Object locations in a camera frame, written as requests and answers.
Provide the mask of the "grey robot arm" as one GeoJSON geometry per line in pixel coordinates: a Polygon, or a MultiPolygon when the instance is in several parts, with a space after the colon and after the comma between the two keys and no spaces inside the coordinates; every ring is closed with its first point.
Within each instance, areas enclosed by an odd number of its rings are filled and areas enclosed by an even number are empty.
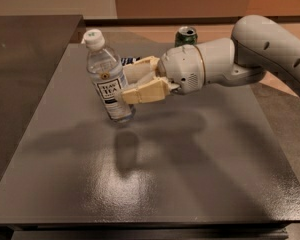
{"type": "Polygon", "coordinates": [[[276,75],[300,97],[300,39],[258,15],[241,18],[229,38],[182,45],[161,57],[124,67],[128,85],[115,93],[126,104],[152,103],[186,95],[210,84],[243,86],[276,75]]]}

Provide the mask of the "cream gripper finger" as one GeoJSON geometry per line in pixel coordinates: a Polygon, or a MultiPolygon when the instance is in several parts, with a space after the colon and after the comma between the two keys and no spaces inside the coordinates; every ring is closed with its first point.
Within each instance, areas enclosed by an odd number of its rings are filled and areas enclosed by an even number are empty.
{"type": "Polygon", "coordinates": [[[146,83],[137,82],[116,92],[116,100],[126,104],[144,104],[164,100],[170,94],[165,78],[155,77],[146,83]]]}
{"type": "Polygon", "coordinates": [[[131,64],[123,66],[123,72],[129,84],[136,83],[142,77],[157,69],[159,59],[154,56],[148,56],[137,60],[131,64]]]}

